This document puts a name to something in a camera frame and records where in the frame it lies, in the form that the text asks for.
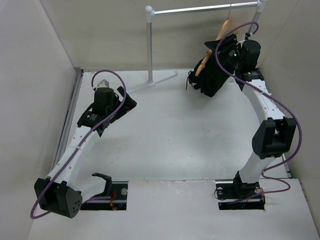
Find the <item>wooden clothes hanger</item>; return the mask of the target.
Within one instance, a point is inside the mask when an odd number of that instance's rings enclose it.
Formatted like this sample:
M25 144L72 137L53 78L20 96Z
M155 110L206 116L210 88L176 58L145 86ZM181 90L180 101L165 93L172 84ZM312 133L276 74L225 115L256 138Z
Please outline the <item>wooden clothes hanger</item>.
M230 14L231 14L231 8L229 8L229 12L228 12L228 16L226 18L226 20L224 21L224 23L222 24L219 33L217 34L217 37L215 39L215 44L211 44L213 49L209 48L208 52L206 53L206 55L204 56L204 58L202 59L202 61L200 62L196 72L195 72L195 76L198 77L200 75L200 73L204 70L204 68L206 67L206 64L208 62L208 60L210 59L210 57L213 54L214 49L216 48L216 45L219 43L219 41L222 39L222 37L229 31L232 29L232 27L234 26L231 19L230 19Z

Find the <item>black trousers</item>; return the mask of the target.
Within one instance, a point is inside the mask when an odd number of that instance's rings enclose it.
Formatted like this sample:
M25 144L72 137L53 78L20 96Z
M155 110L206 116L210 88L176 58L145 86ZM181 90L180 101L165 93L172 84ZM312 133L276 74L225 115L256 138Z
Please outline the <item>black trousers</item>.
M218 66L214 53L208 57L208 54L200 60L193 70L188 72L186 79L186 89L190 85L194 90L200 90L200 92L207 97L212 98L224 85L227 79L230 77ZM204 67L196 75L203 60L207 59Z

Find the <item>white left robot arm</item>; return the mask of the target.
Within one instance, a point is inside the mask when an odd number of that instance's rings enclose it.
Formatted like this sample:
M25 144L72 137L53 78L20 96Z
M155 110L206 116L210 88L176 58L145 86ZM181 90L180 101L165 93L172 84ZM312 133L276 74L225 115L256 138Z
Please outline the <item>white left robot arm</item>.
M94 172L83 183L77 178L88 153L104 131L136 106L124 85L116 90L96 87L93 103L77 121L74 136L62 157L45 178L36 180L35 205L46 215L53 213L72 219L89 201L113 200L111 176Z

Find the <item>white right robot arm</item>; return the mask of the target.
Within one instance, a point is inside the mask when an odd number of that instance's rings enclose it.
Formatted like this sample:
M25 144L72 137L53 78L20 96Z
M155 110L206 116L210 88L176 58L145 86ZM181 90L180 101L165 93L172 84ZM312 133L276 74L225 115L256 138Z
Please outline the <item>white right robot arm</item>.
M295 131L300 129L294 117L286 117L277 107L266 88L264 77L256 67L261 45L255 40L237 42L235 34L225 39L205 42L215 54L216 65L222 70L218 80L233 77L249 99L260 123L252 138L252 154L231 183L216 183L217 198L231 204L248 199L265 202L259 179L271 169L270 163L290 150Z

